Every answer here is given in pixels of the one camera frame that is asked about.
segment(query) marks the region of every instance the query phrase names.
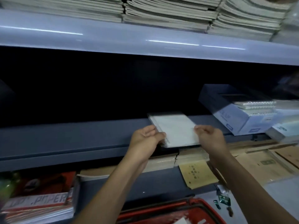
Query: blue label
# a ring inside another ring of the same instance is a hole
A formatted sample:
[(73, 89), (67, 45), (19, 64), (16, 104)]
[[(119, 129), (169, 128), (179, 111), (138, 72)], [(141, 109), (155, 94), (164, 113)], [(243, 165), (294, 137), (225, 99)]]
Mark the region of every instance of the blue label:
[(226, 124), (227, 128), (229, 128), (231, 131), (234, 129), (232, 128), (228, 123)]
[(253, 128), (248, 133), (258, 132), (261, 128)]

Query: yellow paper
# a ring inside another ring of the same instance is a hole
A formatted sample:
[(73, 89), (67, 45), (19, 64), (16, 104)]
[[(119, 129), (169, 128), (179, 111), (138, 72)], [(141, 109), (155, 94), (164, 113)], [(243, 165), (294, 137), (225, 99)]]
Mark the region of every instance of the yellow paper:
[(218, 182), (207, 162), (198, 161), (179, 165), (185, 183), (190, 189)]

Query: red magazine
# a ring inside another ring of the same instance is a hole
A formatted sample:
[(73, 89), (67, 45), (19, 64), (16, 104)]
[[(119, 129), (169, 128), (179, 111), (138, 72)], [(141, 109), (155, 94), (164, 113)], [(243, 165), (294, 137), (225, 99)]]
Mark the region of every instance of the red magazine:
[(2, 212), (61, 206), (71, 197), (75, 177), (76, 172), (71, 171), (23, 178)]

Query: spiral notebook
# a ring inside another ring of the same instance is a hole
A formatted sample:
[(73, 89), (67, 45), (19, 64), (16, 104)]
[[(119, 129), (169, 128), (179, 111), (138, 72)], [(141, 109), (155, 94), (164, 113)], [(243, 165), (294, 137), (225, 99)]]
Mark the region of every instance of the spiral notebook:
[(194, 132), (195, 123), (183, 113), (149, 113), (148, 118), (159, 132), (166, 132), (163, 147), (199, 145)]

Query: open box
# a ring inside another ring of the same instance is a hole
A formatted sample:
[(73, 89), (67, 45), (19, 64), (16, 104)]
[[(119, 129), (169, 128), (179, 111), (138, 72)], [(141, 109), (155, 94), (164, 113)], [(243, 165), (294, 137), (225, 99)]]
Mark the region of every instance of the open box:
[(242, 94), (242, 92), (228, 84), (205, 84), (200, 92), (199, 101), (233, 135), (263, 133), (282, 117), (277, 111), (249, 115), (223, 98), (221, 94)]

